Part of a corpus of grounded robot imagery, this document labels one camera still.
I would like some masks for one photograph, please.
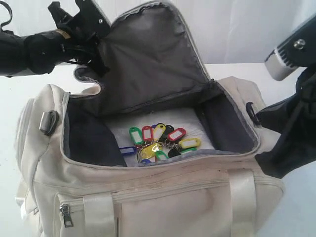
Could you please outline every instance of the white background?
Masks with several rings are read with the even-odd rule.
[[[10,29],[28,35],[54,29],[47,6],[50,0],[7,0],[14,12]],[[98,0],[113,21],[142,0]],[[192,30],[197,47],[205,63],[262,62],[270,51],[290,34],[302,21],[316,11],[315,0],[174,0]],[[61,0],[62,7],[75,14],[74,0]],[[7,18],[0,8],[0,21]],[[47,84],[57,84],[66,91],[80,92],[87,85],[72,77],[70,66],[60,66],[52,74],[40,77],[0,77],[0,188],[1,236],[28,236],[22,227],[14,194],[19,172],[14,159],[14,131],[16,121],[27,99],[38,94]],[[267,104],[286,98],[294,91],[299,71],[282,82],[271,79],[263,64],[233,64],[208,66],[215,79],[227,76],[251,79],[258,83]],[[314,224],[316,207],[315,181],[312,163],[284,178],[287,193],[260,237],[316,236]]]

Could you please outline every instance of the bag handle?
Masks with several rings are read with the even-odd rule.
[[[93,194],[83,197],[85,236],[115,237],[115,216],[112,195]]]
[[[231,237],[255,236],[256,188],[250,169],[229,170],[232,200]]]

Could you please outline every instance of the white table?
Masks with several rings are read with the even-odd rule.
[[[264,64],[212,64],[206,65],[214,79],[229,76],[256,82],[267,105],[282,100],[294,93],[296,78],[301,70],[284,81],[273,80]],[[0,77],[0,188],[2,203],[0,236],[28,237],[27,228],[22,226],[20,210],[14,201],[20,174],[13,148],[15,126],[22,107],[30,97],[36,96],[48,83],[66,91],[78,93],[89,87],[73,79],[73,66],[59,66],[50,75],[20,78]],[[307,237],[315,236],[316,162],[288,174],[283,180],[287,193],[272,217],[259,232],[260,237]]]

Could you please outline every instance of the green key tag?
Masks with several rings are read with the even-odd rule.
[[[163,152],[163,151],[157,151],[155,152],[155,156],[157,160],[166,160],[169,159],[169,157]]]
[[[196,151],[197,149],[194,147],[194,148],[190,148],[190,149],[186,149],[184,151],[181,151],[180,153],[183,155],[183,154],[186,154],[186,153],[189,153],[189,152],[194,152]]]
[[[142,139],[142,131],[137,127],[131,127],[129,129],[129,135],[133,140],[135,145],[143,145],[144,141]]]

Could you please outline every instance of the yellow key tag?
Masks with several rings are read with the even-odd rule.
[[[158,141],[164,131],[166,130],[166,126],[162,123],[157,124],[156,128],[154,129],[153,135],[154,135],[154,142]]]
[[[155,156],[155,152],[162,150],[162,145],[159,143],[152,144],[151,146],[148,146],[144,148],[140,152],[140,156],[142,159],[150,159],[151,157]]]
[[[201,145],[201,140],[198,138],[184,139],[179,142],[179,145],[182,149],[199,147]]]

